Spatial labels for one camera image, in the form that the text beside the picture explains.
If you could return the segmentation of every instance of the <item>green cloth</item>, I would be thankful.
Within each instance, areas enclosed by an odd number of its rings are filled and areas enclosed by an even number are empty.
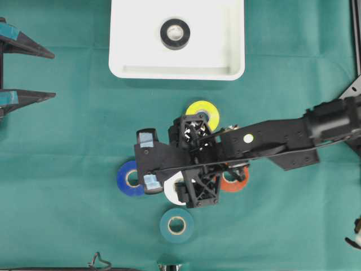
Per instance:
[[[246,1],[246,71],[234,82],[115,77],[109,0],[1,0],[0,10],[56,54],[6,55],[5,87],[58,94],[0,126],[0,266],[86,266],[100,251],[113,266],[150,271],[158,261],[198,271],[361,267],[344,241],[361,213],[360,161],[345,144],[289,172],[255,161],[245,190],[189,210],[185,244],[160,234],[172,207],[163,194],[130,198],[116,185],[136,131],[155,127],[167,142],[196,100],[219,108],[221,126],[246,126],[337,98],[356,78],[349,0]]]

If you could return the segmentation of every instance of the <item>white tray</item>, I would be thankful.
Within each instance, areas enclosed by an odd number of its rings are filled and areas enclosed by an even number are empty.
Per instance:
[[[160,38],[173,18],[191,30],[178,51]],[[245,69],[244,0],[112,0],[109,68],[120,78],[238,79]]]

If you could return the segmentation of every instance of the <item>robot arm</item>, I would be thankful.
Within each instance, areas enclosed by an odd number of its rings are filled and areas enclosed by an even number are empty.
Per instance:
[[[158,141],[155,129],[137,132],[139,182],[146,194],[157,194],[181,172],[183,178],[176,183],[181,202],[188,208],[217,204],[222,173],[241,182],[245,167],[260,158],[286,171],[318,163],[317,148],[359,139],[360,122],[361,96],[322,103],[299,119],[231,126],[215,133],[204,113],[182,116],[169,128],[169,145]]]

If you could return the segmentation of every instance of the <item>blue tape roll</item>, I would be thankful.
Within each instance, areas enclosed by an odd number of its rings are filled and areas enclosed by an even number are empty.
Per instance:
[[[118,188],[128,196],[142,196],[144,195],[144,187],[142,185],[131,186],[128,183],[128,176],[132,172],[137,171],[136,161],[129,161],[121,166],[117,175]]]
[[[183,229],[179,232],[174,232],[170,228],[170,222],[173,219],[183,221]],[[173,208],[168,210],[162,216],[159,223],[160,232],[163,237],[170,243],[184,243],[194,232],[194,220],[190,213],[181,208]]]

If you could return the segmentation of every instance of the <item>blue tape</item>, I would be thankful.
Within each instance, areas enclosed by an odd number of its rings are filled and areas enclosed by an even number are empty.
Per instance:
[[[0,23],[0,36],[4,36],[16,41],[19,33],[20,30],[18,30],[16,27],[13,27],[7,23]]]
[[[18,104],[19,99],[16,91],[0,92],[0,106]]]
[[[118,188],[128,196],[142,196],[144,195],[144,187],[142,185],[130,186],[127,182],[128,175],[137,171],[136,161],[129,161],[121,166],[117,175]]]
[[[169,225],[173,218],[181,218],[184,220],[183,230],[180,233],[175,233],[170,230]],[[181,208],[173,208],[168,210],[162,216],[159,223],[160,232],[163,237],[170,243],[184,243],[194,232],[194,220],[190,213]]]

